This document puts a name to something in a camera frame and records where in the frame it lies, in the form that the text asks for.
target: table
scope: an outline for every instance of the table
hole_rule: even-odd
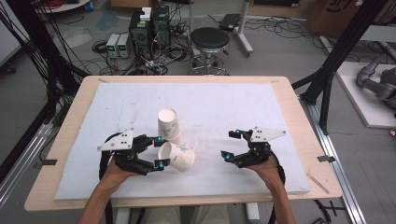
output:
[[[48,155],[48,160],[57,160],[54,166],[43,166],[26,200],[28,211],[60,210],[83,208],[86,200],[55,201],[54,195],[62,178],[65,161],[73,146],[78,129],[85,118],[96,88],[101,82],[134,83],[262,83],[271,84],[279,106],[288,124],[290,135],[306,171],[311,191],[301,195],[290,195],[291,200],[336,198],[342,191],[327,162],[319,162],[317,157],[324,153],[302,110],[300,103],[285,77],[86,77],[70,107],[64,123]],[[139,198],[113,200],[114,207],[147,207],[165,205],[193,205],[209,203],[249,203],[271,201],[263,195],[228,195],[210,197],[176,197],[167,199]]]

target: white platform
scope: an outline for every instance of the white platform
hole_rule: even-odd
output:
[[[346,92],[355,108],[361,115],[361,119],[367,127],[371,128],[394,128],[396,127],[395,110],[388,108],[384,102],[375,97],[375,94],[356,85],[356,77],[359,71],[367,63],[343,63],[338,69]],[[375,69],[372,80],[379,82],[384,70],[393,68],[395,65],[380,64]]]
[[[172,167],[128,179],[115,198],[270,194],[257,175],[239,169],[220,156],[221,150],[241,154],[245,140],[228,131],[254,126],[286,131],[270,141],[286,172],[288,193],[310,188],[271,85],[268,84],[161,84],[102,83],[68,156],[56,199],[87,199],[98,182],[97,147],[113,133],[134,127],[135,135],[158,134],[157,115],[166,107],[176,110],[183,140],[195,152],[195,164],[186,173]],[[150,147],[140,159],[154,161],[158,148]]]

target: computer tower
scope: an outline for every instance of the computer tower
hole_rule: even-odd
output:
[[[157,45],[164,49],[171,45],[169,6],[154,7],[152,12],[154,38]]]
[[[146,60],[152,60],[152,51],[155,50],[153,43],[152,21],[141,21],[140,10],[137,10],[131,18],[129,33],[132,38],[134,55],[141,55]]]

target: upright cup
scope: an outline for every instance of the upright cup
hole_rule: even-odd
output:
[[[158,113],[158,135],[164,139],[176,139],[180,136],[176,111],[165,108]]]
[[[160,160],[170,159],[172,167],[180,172],[186,172],[194,165],[195,153],[189,147],[166,142],[160,147],[158,158]]]

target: stool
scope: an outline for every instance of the stool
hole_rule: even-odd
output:
[[[224,69],[224,62],[221,58],[212,55],[212,53],[218,53],[225,51],[230,42],[230,37],[216,28],[203,27],[198,28],[191,32],[191,45],[203,52],[205,55],[195,56],[190,61],[190,71],[195,74],[201,75],[218,75],[224,72],[224,75],[228,75]]]

